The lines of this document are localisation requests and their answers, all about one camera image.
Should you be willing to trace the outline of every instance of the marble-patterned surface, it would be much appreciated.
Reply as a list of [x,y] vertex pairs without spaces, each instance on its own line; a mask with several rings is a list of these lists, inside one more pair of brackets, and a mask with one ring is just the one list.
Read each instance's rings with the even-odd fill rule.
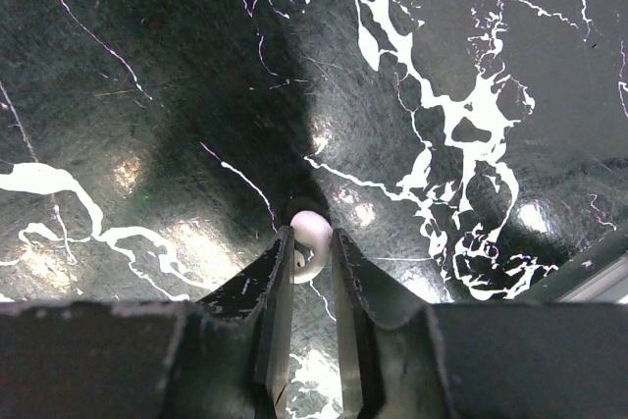
[[[433,302],[628,216],[625,0],[0,0],[0,300],[196,299],[293,197]],[[338,417],[329,269],[293,417]]]

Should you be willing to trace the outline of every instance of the scratched surface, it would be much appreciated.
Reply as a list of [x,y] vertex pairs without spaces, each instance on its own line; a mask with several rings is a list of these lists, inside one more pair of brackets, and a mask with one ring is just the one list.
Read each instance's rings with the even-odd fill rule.
[[[625,0],[1,0],[0,300],[197,299],[292,197],[429,301],[628,216]],[[329,269],[293,417],[337,417]]]

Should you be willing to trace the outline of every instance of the black marble surface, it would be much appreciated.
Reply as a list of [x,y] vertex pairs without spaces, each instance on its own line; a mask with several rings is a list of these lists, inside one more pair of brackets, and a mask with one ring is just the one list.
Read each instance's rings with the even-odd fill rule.
[[[0,299],[198,299],[292,198],[432,302],[628,217],[626,0],[0,0]],[[331,274],[293,417],[337,417]]]

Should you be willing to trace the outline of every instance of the small white object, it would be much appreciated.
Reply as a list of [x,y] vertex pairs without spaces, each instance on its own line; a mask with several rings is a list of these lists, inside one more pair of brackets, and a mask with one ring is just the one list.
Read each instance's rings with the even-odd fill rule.
[[320,274],[327,263],[332,227],[325,218],[313,211],[299,211],[290,225],[294,229],[294,238],[314,253],[306,263],[303,254],[297,250],[294,252],[294,282],[305,284]]

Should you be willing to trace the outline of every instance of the white vein pattern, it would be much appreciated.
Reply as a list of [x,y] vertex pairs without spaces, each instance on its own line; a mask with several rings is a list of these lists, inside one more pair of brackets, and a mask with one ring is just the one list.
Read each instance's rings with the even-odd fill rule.
[[[453,100],[446,94],[437,94],[430,81],[421,76],[415,69],[411,58],[412,33],[403,35],[394,28],[389,13],[391,1],[403,5],[403,0],[353,0],[357,11],[355,19],[358,29],[357,44],[364,60],[376,72],[380,69],[380,58],[383,54],[394,55],[397,62],[406,68],[405,76],[398,81],[416,80],[420,83],[422,90],[421,107],[425,109],[440,107],[443,110],[445,115],[443,123],[444,145],[456,147],[463,151],[461,182],[457,184],[452,182],[429,184],[428,177],[431,172],[433,149],[436,144],[420,136],[415,124],[418,110],[408,109],[399,96],[396,97],[397,103],[409,113],[415,135],[424,145],[423,151],[417,156],[410,172],[397,183],[399,190],[393,191],[386,188],[383,183],[364,181],[359,176],[334,169],[324,162],[315,160],[315,156],[305,156],[305,159],[315,169],[325,170],[356,185],[378,188],[392,201],[412,201],[417,207],[415,216],[420,221],[419,233],[429,240],[429,254],[436,260],[443,260],[447,246],[449,245],[454,249],[453,274],[443,272],[445,279],[454,275],[469,288],[471,294],[477,299],[489,299],[496,294],[505,298],[514,298],[529,288],[538,270],[543,270],[546,275],[551,270],[555,270],[556,267],[544,267],[534,256],[513,255],[510,257],[508,265],[514,264],[516,269],[510,269],[506,272],[507,275],[513,277],[512,286],[501,289],[485,289],[489,282],[481,276],[463,275],[458,270],[458,264],[469,264],[470,259],[478,256],[489,257],[493,259],[494,266],[496,265],[498,250],[495,244],[514,207],[519,192],[519,185],[512,170],[504,162],[501,162],[501,158],[506,150],[505,133],[520,120],[508,120],[497,106],[497,99],[506,84],[511,82],[519,90],[517,105],[522,108],[524,113],[531,114],[536,105],[528,88],[507,71],[505,63],[499,57],[503,47],[502,39],[499,36],[502,32],[507,31],[507,24],[503,19],[505,0],[475,0],[476,4],[470,8],[470,15],[478,31],[476,35],[468,38],[470,49],[475,56],[477,74],[475,86],[463,100],[459,101]],[[412,0],[411,5],[406,7],[416,9],[417,2],[418,0]],[[560,13],[549,13],[541,7],[533,6],[532,3],[524,3],[534,8],[539,15],[557,17],[566,24],[575,26],[573,22]],[[373,20],[385,32],[389,44],[392,45],[391,49],[381,48],[375,35],[362,23],[360,13],[363,9],[370,12]],[[410,10],[406,8],[403,12],[409,13]],[[420,34],[420,26],[425,22],[421,19],[413,20],[418,28],[417,34]],[[488,131],[491,135],[490,139],[487,142],[455,140],[452,137],[452,132],[463,119],[469,120],[479,130]],[[473,210],[467,197],[467,186],[476,175],[479,163],[488,164],[493,168],[495,175],[492,178],[501,183],[501,185],[496,184],[496,188],[500,189],[499,191],[507,190],[511,197],[505,216],[496,227],[483,228],[481,224],[478,224],[473,229],[471,234],[480,241],[480,245],[471,249],[464,244],[464,237],[459,240],[448,240],[447,234],[437,229],[438,225],[434,224],[436,217],[432,213],[432,207],[435,204],[449,204],[453,195],[459,193],[460,203],[455,208],[452,219],[460,228],[460,215]],[[414,194],[411,190],[416,188],[425,190],[427,196],[421,198]]]
[[626,55],[623,39],[619,44],[619,52],[621,55],[621,67],[619,69],[619,80],[617,81],[617,93],[619,94],[619,102],[621,103],[621,108],[624,110],[624,115],[628,118],[628,110],[626,110],[626,101],[628,100],[628,83],[626,82],[627,79],[624,77],[628,57]]
[[[247,0],[242,0],[242,5],[244,7],[244,10],[246,11],[249,17],[253,18],[255,8],[258,5],[259,1],[260,0],[253,0],[252,4],[249,7],[249,2],[247,2]],[[289,14],[278,10],[273,4],[273,0],[267,0],[267,1],[275,13],[277,13],[282,18],[289,20],[290,18]],[[305,4],[309,4],[310,1],[304,0],[304,2]],[[273,78],[278,78],[279,75],[276,72],[274,72],[264,60],[263,44],[264,44],[265,36],[263,32],[259,31],[259,29],[257,31],[257,35],[259,37],[259,43],[258,43],[259,60],[262,66],[264,67],[264,69],[268,72],[270,76],[272,76]],[[289,85],[292,81],[304,82],[305,80],[283,79],[283,81],[280,82],[279,84],[273,85],[269,88],[274,89],[274,88],[278,88],[284,85]],[[201,145],[203,146],[205,151],[211,154],[214,158],[218,159],[221,162],[221,165],[223,167],[231,170],[232,172],[237,174],[239,177],[241,177],[249,186],[251,186],[260,195],[260,197],[264,200],[264,203],[266,205],[266,208],[269,214],[271,215],[271,226],[273,228],[273,231],[276,232],[277,228],[275,226],[275,218],[276,218],[275,212],[273,211],[268,198],[264,195],[262,190],[257,185],[255,185],[255,183],[249,180],[242,172],[233,168],[233,166],[231,166],[230,164],[222,161],[218,157],[216,152],[209,149],[203,143],[201,143]],[[332,322],[335,323],[336,317],[330,311],[330,308],[329,308],[330,303],[327,297],[323,293],[318,291],[316,287],[314,287],[314,281],[310,281],[309,285],[314,290],[316,295],[323,301],[325,312],[327,313],[329,318],[332,320]],[[295,419],[297,417],[298,419],[326,419],[326,418],[337,417],[338,414],[336,413],[336,410],[341,409],[341,406],[340,406],[341,388],[338,382],[339,371],[338,371],[337,361],[332,360],[330,358],[326,358],[321,352],[315,349],[310,349],[309,352],[306,353],[303,357],[299,357],[295,355],[294,353],[291,353],[290,357],[296,359],[299,363],[299,369],[296,371],[294,378],[291,379],[291,382],[292,383],[302,382],[304,385],[314,384],[313,386],[310,386],[310,387],[304,386],[300,388],[299,392],[305,393],[305,394],[310,393],[310,392],[316,392],[322,395],[326,399],[326,402],[325,404],[321,406],[321,409],[319,411],[312,412],[306,416],[297,416],[297,411],[292,410],[292,408],[290,407],[290,404],[288,404],[288,407],[287,407],[288,414],[292,418],[295,418]]]
[[137,74],[135,73],[135,71],[133,70],[133,68],[131,67],[131,65],[125,60],[125,58],[123,58],[122,56],[120,56],[120,54],[118,54],[116,51],[114,51],[112,48],[110,48],[109,46],[107,46],[107,44],[102,41],[100,38],[98,38],[98,36],[96,36],[89,28],[87,28],[87,26],[85,26],[78,18],[77,16],[74,14],[74,12],[72,11],[72,9],[70,8],[70,6],[68,5],[68,3],[65,0],[58,0],[61,5],[63,6],[64,9],[66,9],[66,11],[68,12],[68,15],[70,15],[70,17],[72,18],[72,20],[78,25],[80,26],[80,28],[85,31],[89,36],[92,37],[92,39],[94,41],[96,41],[100,46],[102,46],[109,54],[111,54],[114,58],[116,58],[118,61],[120,61],[123,66],[125,67],[125,69],[129,72],[129,74],[131,74],[133,83],[135,84],[135,87],[137,88],[137,90],[139,90],[141,93],[144,94],[144,96],[146,96],[146,98],[148,98],[149,100],[152,100],[153,97],[151,97],[150,95],[148,95],[148,93],[146,93],[143,89],[143,87],[141,86],[141,84],[139,83],[139,78],[137,77]]
[[[156,255],[159,261],[159,269],[163,274],[173,275],[180,279],[182,282],[198,288],[204,288],[211,290],[214,286],[192,280],[188,275],[196,274],[194,271],[188,269],[183,262],[177,257],[177,249],[175,245],[167,240],[165,237],[158,233],[151,231],[141,226],[110,228],[104,230],[102,222],[104,214],[100,206],[98,206],[94,200],[87,194],[80,183],[72,177],[72,175],[63,170],[55,169],[47,164],[38,162],[26,162],[16,164],[13,167],[11,174],[0,174],[0,189],[7,191],[28,192],[37,195],[54,195],[60,191],[70,191],[82,204],[91,221],[91,232],[88,237],[82,239],[73,239],[68,237],[68,243],[86,243],[91,240],[97,242],[104,242],[112,250],[123,254],[129,259],[129,269],[142,280],[146,280],[155,289],[162,292],[169,299],[173,301],[188,300],[189,296],[186,293],[171,294],[165,289],[159,287],[155,281],[146,273],[136,269],[134,267],[137,255],[131,249],[122,248],[119,244],[133,236],[142,236],[153,243],[156,249],[163,249],[163,253]],[[31,245],[27,235],[39,235],[51,241],[61,241],[61,237],[55,235],[55,233],[46,227],[43,223],[31,222],[24,229],[20,230],[19,238],[26,245]],[[15,265],[20,262],[20,259],[0,262],[0,266]]]

